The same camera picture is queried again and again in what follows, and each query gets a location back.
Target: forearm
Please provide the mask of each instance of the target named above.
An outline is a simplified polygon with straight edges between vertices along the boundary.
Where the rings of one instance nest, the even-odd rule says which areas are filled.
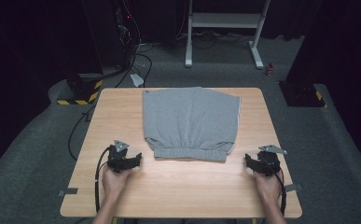
[[[112,223],[114,210],[116,208],[118,196],[104,198],[101,209],[93,220],[93,224],[110,224]]]
[[[280,211],[280,206],[275,200],[263,200],[265,214],[270,224],[285,224],[285,218]]]

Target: cable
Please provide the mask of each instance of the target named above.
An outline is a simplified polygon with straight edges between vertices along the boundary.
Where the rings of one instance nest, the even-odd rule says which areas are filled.
[[[215,41],[215,42],[213,42],[213,44],[212,44],[211,46],[208,46],[208,47],[206,47],[206,48],[198,47],[198,46],[195,45],[194,43],[192,43],[192,46],[193,46],[194,48],[196,48],[196,49],[210,49],[210,48],[212,48],[212,47],[217,43],[217,40],[216,40],[216,39],[214,39],[214,41]]]
[[[242,43],[244,41],[249,40],[250,38],[252,38],[252,35],[249,35],[247,38],[242,39],[244,37],[244,35],[239,35],[239,36],[227,36],[227,35],[222,35],[222,36],[217,36],[217,41],[220,43]],[[220,39],[220,38],[237,38],[235,40],[224,40],[224,39]]]
[[[137,34],[139,36],[139,44],[137,45],[137,49],[136,49],[136,52],[135,52],[135,53],[137,53],[137,51],[139,51],[140,45],[142,44],[142,38],[140,37],[139,26],[137,25],[136,20],[134,19],[133,15],[131,14],[130,10],[128,9],[127,4],[125,4],[125,0],[122,0],[122,3],[124,4],[125,9],[127,10],[127,12],[130,15],[134,25],[136,26]]]
[[[105,78],[114,77],[116,75],[119,75],[119,74],[123,73],[125,71],[125,69],[127,69],[126,66],[122,67],[120,70],[118,70],[116,72],[113,72],[113,73],[110,73],[110,74],[107,74],[107,75],[104,75],[104,76],[100,76],[100,77],[83,77],[82,80],[83,81],[88,81],[88,82],[101,81],[101,80],[103,80]]]
[[[282,203],[281,203],[280,210],[284,216],[285,215],[285,206],[286,206],[286,196],[287,196],[287,193],[285,192],[285,174],[283,173],[283,170],[281,168],[280,170],[282,172],[282,178],[283,178],[283,181],[282,181],[281,178],[273,171],[273,169],[270,167],[270,165],[267,163],[267,161],[264,158],[261,158],[261,159],[265,162],[265,164],[268,166],[268,168],[270,168],[271,172],[276,176],[276,178],[278,179],[278,181],[282,187]]]
[[[148,52],[148,51],[151,51],[151,50],[154,48],[154,46],[155,46],[154,43],[141,44],[140,46],[146,46],[146,45],[151,45],[151,48],[150,48],[150,49],[146,49],[146,50],[144,50],[144,51],[140,51],[139,53],[146,53],[146,52]]]
[[[132,72],[135,74],[140,74],[139,69],[137,69],[135,66],[132,67]]]
[[[114,88],[117,88],[117,87],[122,83],[122,81],[124,80],[125,76],[127,76],[127,74],[131,71],[135,59],[136,59],[136,56],[134,55],[134,56],[133,56],[132,63],[131,63],[131,65],[130,65],[130,67],[128,68],[127,72],[124,74],[124,76],[121,78],[121,80],[119,81],[119,83],[118,83]]]
[[[184,21],[186,20],[186,14],[187,14],[187,1],[184,1],[183,21],[181,23],[179,33],[177,33],[177,35],[176,35],[176,38],[179,37],[179,35],[181,34],[181,31],[183,30]]]
[[[102,164],[102,166],[101,166],[101,162],[102,162],[102,158],[104,157],[104,154],[108,151],[108,149],[109,149],[109,147],[104,150],[104,152],[101,155],[101,158],[98,161],[98,165],[96,166],[96,173],[95,173],[95,207],[96,207],[96,212],[99,212],[99,209],[101,209],[101,205],[99,204],[99,173],[100,173],[102,167],[104,166],[104,164]]]
[[[153,62],[151,61],[150,58],[148,58],[147,56],[145,56],[144,54],[140,54],[140,53],[137,53],[136,55],[138,56],[143,56],[145,58],[147,58],[149,61],[150,61],[150,66],[148,67],[148,71],[145,75],[145,78],[143,79],[143,88],[146,86],[146,80],[147,80],[147,77],[148,77],[148,74],[150,74],[150,71],[151,71],[151,67],[153,66]]]
[[[120,41],[122,43],[122,47],[125,49],[126,46],[128,46],[129,42],[130,42],[130,39],[131,39],[131,32],[128,30],[128,28],[126,28],[125,26],[123,25],[119,25],[118,28],[122,28],[124,31],[123,32],[120,32]],[[127,35],[127,43],[124,43],[123,39],[125,38],[125,36]]]
[[[82,117],[78,120],[78,122],[76,123],[76,125],[73,127],[73,130],[70,132],[69,139],[67,140],[67,149],[69,150],[70,156],[71,156],[75,161],[77,161],[77,158],[76,158],[76,156],[73,154],[72,149],[70,148],[70,142],[72,141],[73,134],[74,134],[74,132],[75,132],[75,130],[76,130],[76,127],[77,127],[78,124],[80,123],[80,121],[81,121],[82,119],[84,119],[86,116],[87,116],[87,117],[85,118],[85,121],[86,121],[86,122],[89,121],[88,118],[89,118],[90,112],[91,112],[91,110],[92,110],[93,108],[95,108],[95,106],[96,106],[96,105],[94,105],[93,107],[91,107],[87,112],[81,114]]]

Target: table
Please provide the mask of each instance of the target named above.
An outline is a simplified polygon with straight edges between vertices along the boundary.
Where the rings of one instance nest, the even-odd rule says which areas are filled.
[[[102,90],[68,186],[77,189],[77,193],[64,196],[61,214],[65,217],[96,215],[96,165],[102,152],[117,139],[130,145],[127,158],[139,152],[143,158],[141,166],[129,176],[118,201],[116,217],[264,217],[255,179],[244,161],[244,153],[256,158],[258,147],[280,146],[261,90],[212,88],[242,97],[239,130],[226,162],[156,160],[144,139],[142,107],[142,92],[154,90],[158,89]],[[285,158],[281,154],[278,157],[285,184],[291,184]],[[297,193],[287,193],[285,216],[300,217],[301,213]]]
[[[265,0],[261,13],[195,13],[192,11],[192,1],[189,0],[186,67],[192,66],[192,28],[193,27],[221,27],[221,28],[252,28],[256,29],[254,40],[249,41],[249,47],[255,60],[256,68],[264,68],[259,56],[257,44],[262,27],[267,17],[271,0]]]

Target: yellow black hazard tape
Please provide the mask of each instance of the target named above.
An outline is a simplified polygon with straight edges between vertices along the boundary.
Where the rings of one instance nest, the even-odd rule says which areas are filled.
[[[98,81],[94,87],[92,92],[90,93],[90,96],[87,97],[86,99],[58,99],[57,103],[58,105],[89,105],[92,104],[95,100],[96,97],[98,96],[99,93],[99,89],[102,86],[103,81],[100,80]]]
[[[316,91],[316,96],[317,96],[317,100],[319,101],[319,103],[321,104],[321,107],[326,107],[326,103],[323,100],[323,96],[320,93],[320,91]]]

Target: gray fabric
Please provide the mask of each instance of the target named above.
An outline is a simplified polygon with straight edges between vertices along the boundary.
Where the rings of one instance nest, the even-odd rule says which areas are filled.
[[[145,139],[156,158],[225,161],[241,98],[200,87],[145,91]]]

